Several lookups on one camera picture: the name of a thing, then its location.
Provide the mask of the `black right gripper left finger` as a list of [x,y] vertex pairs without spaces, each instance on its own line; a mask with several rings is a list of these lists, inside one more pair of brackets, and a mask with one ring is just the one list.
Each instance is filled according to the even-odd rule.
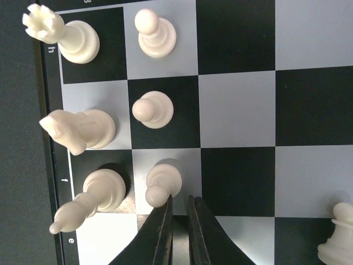
[[115,265],[163,265],[172,263],[173,198],[151,211],[137,235],[110,263]]

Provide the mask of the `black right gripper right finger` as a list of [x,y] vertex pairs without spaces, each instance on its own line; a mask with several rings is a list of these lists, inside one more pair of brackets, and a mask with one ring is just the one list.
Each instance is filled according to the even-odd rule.
[[188,213],[191,264],[254,263],[233,243],[201,197],[188,197]]

